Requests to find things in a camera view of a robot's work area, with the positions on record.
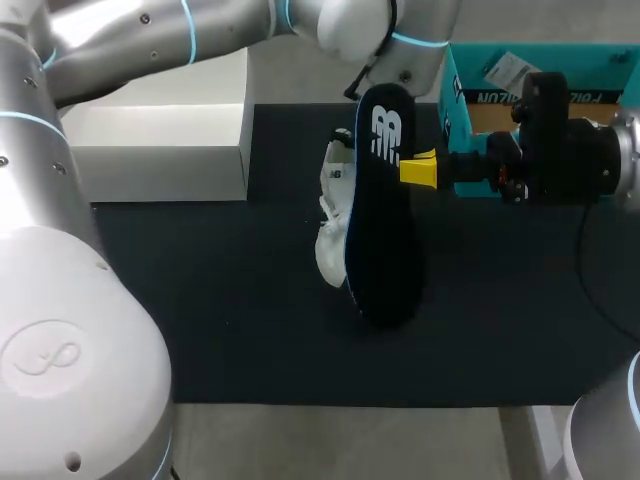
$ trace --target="white box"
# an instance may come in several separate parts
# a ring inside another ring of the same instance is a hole
[[[150,75],[62,119],[91,202],[246,200],[247,50]]]

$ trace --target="shoelace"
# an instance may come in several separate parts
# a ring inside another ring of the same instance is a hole
[[[322,207],[322,211],[327,216],[327,221],[322,222],[322,225],[329,226],[329,233],[336,233],[343,226],[345,219],[348,218],[348,215],[345,215],[347,211],[331,210],[324,196],[320,197],[320,207]]]

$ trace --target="teal cardboard box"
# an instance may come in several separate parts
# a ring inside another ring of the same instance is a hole
[[[572,118],[607,124],[620,106],[640,106],[638,44],[452,44],[445,56],[438,102],[449,151],[484,153],[491,132],[506,130],[517,135],[511,105],[518,97],[487,80],[507,54],[543,72],[564,73],[571,90]],[[487,182],[458,184],[456,193],[461,197],[497,196]]]

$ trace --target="cardboard box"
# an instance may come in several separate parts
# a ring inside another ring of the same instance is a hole
[[[450,151],[486,151],[496,131],[516,131],[511,107],[518,97],[487,81],[511,53],[543,72],[562,72],[571,90],[570,117],[608,124],[624,106],[640,106],[640,45],[453,44],[444,65],[438,111]],[[458,184],[461,197],[499,196],[488,182]]]
[[[248,51],[135,80],[62,123],[91,202],[246,200]]]

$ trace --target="new balance logo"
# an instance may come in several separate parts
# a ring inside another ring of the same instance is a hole
[[[400,154],[396,149],[402,140],[402,120],[398,112],[387,112],[380,105],[373,109],[373,125],[371,130],[378,138],[371,141],[371,153],[400,166]]]

